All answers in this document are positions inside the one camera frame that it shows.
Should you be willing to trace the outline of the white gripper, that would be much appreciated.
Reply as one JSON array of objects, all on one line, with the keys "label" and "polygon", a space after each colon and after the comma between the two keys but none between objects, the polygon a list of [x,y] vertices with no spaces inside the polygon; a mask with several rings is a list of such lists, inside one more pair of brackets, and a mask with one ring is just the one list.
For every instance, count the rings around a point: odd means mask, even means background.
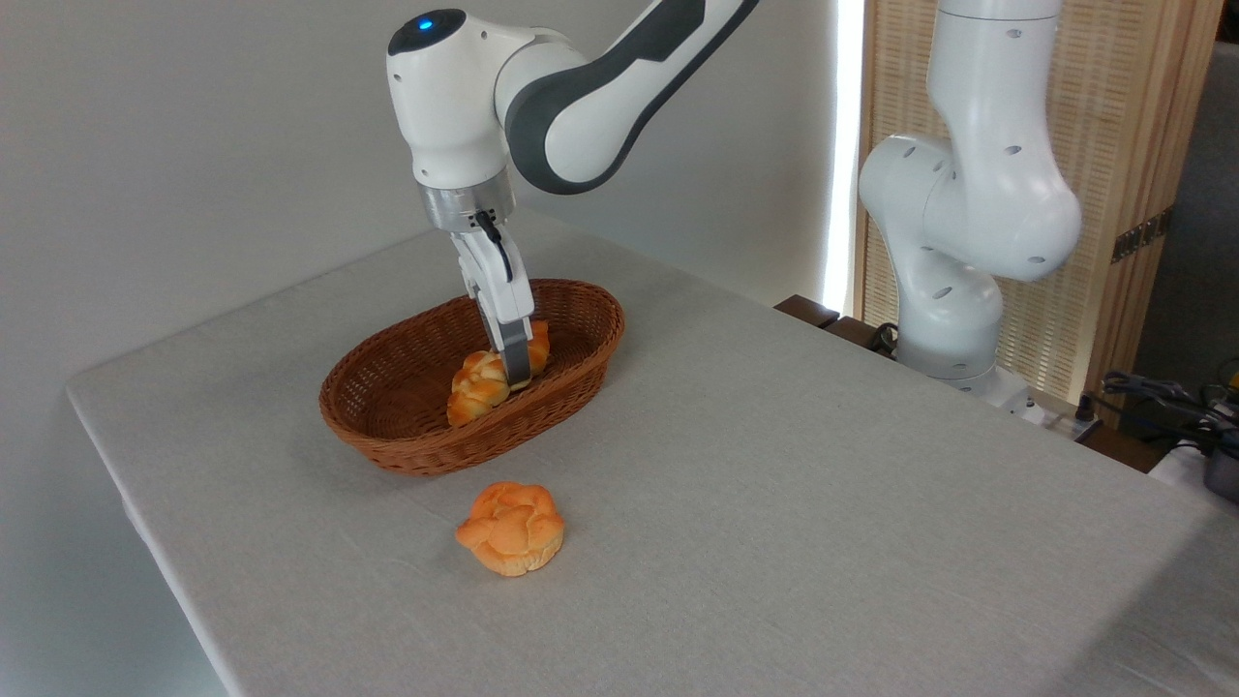
[{"label": "white gripper", "polygon": [[530,318],[534,300],[522,261],[510,235],[496,235],[483,228],[451,232],[468,295],[477,301],[487,336],[506,370],[509,387],[527,387],[532,381]]}]

